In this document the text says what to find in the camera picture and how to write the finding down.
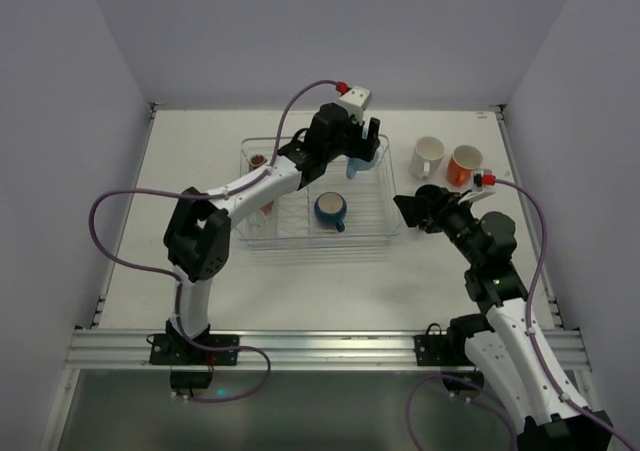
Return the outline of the light blue mug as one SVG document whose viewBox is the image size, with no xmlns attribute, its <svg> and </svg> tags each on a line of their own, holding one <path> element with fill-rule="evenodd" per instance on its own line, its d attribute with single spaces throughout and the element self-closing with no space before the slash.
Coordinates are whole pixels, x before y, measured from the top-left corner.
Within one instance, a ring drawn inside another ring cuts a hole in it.
<svg viewBox="0 0 640 451">
<path fill-rule="evenodd" d="M 361 130 L 358 138 L 353 138 L 347 145 L 346 177 L 353 180 L 357 174 L 372 170 L 379 160 L 379 148 L 377 150 L 376 160 L 374 162 L 367 161 L 367 128 Z"/>
</svg>

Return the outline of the white mug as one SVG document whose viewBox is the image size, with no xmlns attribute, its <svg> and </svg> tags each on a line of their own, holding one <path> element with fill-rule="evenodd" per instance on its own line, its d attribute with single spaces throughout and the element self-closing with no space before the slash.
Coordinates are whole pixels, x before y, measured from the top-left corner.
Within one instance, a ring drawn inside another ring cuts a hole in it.
<svg viewBox="0 0 640 451">
<path fill-rule="evenodd" d="M 444 144 L 438 138 L 425 136 L 418 139 L 412 151 L 410 174 L 416 179 L 428 179 L 435 173 L 444 155 Z"/>
</svg>

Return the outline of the orange mug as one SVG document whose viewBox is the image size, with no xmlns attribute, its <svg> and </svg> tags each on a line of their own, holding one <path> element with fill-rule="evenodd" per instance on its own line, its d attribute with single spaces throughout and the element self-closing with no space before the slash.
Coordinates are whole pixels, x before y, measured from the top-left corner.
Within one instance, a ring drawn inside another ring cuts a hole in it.
<svg viewBox="0 0 640 451">
<path fill-rule="evenodd" d="M 474 171 L 481 167 L 483 155 L 479 149 L 471 145 L 456 147 L 450 157 L 446 179 L 455 187 L 463 186 Z"/>
</svg>

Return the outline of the dark blue mug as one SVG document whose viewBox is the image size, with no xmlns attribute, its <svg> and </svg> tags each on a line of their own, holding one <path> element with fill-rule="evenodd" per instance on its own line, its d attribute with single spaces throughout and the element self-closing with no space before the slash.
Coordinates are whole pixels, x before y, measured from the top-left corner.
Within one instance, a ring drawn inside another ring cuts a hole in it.
<svg viewBox="0 0 640 451">
<path fill-rule="evenodd" d="M 321 194 L 314 203 L 314 215 L 325 226 L 333 227 L 338 233 L 345 231 L 344 219 L 347 214 L 345 198 L 336 192 Z"/>
</svg>

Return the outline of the brown cup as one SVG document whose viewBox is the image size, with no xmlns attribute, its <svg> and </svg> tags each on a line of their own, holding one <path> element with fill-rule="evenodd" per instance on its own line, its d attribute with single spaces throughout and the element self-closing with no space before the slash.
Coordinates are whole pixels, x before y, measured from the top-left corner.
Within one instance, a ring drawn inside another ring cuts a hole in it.
<svg viewBox="0 0 640 451">
<path fill-rule="evenodd" d="M 268 164 L 268 159 L 262 154 L 254 154 L 249 158 L 248 164 L 250 172 L 263 170 Z"/>
</svg>

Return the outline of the pink cup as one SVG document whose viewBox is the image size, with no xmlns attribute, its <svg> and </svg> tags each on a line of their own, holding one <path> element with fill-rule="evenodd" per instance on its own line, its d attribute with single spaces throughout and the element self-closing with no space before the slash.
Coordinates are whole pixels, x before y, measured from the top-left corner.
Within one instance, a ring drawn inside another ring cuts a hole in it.
<svg viewBox="0 0 640 451">
<path fill-rule="evenodd" d="M 269 215 L 272 212 L 273 206 L 274 206 L 274 202 L 270 201 L 264 206 L 262 206 L 260 210 L 264 215 Z"/>
</svg>

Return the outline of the dark green mug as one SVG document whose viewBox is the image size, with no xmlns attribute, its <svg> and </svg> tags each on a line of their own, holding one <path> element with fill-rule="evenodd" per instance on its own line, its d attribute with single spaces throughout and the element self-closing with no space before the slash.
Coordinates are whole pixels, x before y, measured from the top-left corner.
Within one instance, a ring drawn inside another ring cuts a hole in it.
<svg viewBox="0 0 640 451">
<path fill-rule="evenodd" d="M 426 184 L 419 187 L 415 192 L 416 198 L 423 198 L 428 201 L 438 201 L 441 199 L 447 199 L 450 195 L 450 191 L 441 186 Z"/>
</svg>

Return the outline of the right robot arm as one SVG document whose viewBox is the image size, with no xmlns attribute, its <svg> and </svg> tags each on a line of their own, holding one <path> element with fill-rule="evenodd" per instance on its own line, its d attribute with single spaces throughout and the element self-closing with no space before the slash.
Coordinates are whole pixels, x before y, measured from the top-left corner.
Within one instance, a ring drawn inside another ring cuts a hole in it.
<svg viewBox="0 0 640 451">
<path fill-rule="evenodd" d="M 608 415 L 592 410 L 573 386 L 531 309 L 512 261 L 514 221 L 497 211 L 476 218 L 465 194 L 435 185 L 393 201 L 408 227 L 443 233 L 469 264 L 465 288 L 479 311 L 451 320 L 447 338 L 503 404 L 516 448 L 608 449 Z"/>
</svg>

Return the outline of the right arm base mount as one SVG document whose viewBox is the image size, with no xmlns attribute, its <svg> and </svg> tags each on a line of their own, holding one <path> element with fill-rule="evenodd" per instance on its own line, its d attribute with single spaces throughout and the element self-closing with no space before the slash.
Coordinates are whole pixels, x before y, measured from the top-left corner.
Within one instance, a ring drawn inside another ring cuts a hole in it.
<svg viewBox="0 0 640 451">
<path fill-rule="evenodd" d="M 438 323 L 431 323 L 423 333 L 414 335 L 413 345 L 417 366 L 443 367 L 457 364 L 447 333 Z"/>
</svg>

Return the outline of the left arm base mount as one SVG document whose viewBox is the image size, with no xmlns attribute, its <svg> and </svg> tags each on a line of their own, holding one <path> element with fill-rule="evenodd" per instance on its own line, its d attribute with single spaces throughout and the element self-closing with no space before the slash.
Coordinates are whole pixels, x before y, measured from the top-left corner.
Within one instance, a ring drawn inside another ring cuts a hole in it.
<svg viewBox="0 0 640 451">
<path fill-rule="evenodd" d="M 235 366 L 240 338 L 233 334 L 209 334 L 204 332 L 194 341 L 216 351 L 207 351 L 187 342 L 172 327 L 164 333 L 147 336 L 151 345 L 149 363 L 160 366 Z"/>
</svg>

